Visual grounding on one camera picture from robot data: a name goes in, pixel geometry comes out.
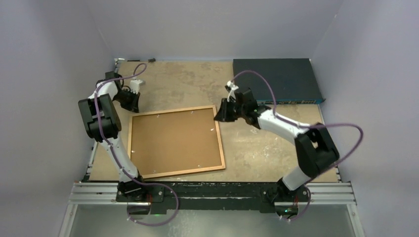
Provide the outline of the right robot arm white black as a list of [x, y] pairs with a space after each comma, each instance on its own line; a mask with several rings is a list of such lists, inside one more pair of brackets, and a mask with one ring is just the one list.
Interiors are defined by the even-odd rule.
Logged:
[[235, 122], [243, 119], [246, 124], [278, 135], [295, 147], [297, 167], [277, 182], [280, 199], [291, 200], [296, 196], [297, 189], [338, 161], [339, 152], [323, 124], [298, 123], [266, 105], [259, 105], [250, 89], [241, 91], [235, 85], [227, 85], [225, 88], [228, 96], [222, 98], [215, 121]]

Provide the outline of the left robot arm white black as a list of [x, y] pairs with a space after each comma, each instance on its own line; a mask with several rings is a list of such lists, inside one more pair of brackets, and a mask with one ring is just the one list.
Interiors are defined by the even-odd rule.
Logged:
[[123, 109], [137, 113], [142, 81], [132, 82], [126, 90], [121, 79], [118, 73], [106, 72], [105, 79], [96, 83], [93, 94], [80, 100], [78, 107], [87, 135], [106, 150], [118, 170], [119, 197], [141, 202], [147, 197], [147, 188], [123, 145], [122, 123], [113, 102], [117, 101]]

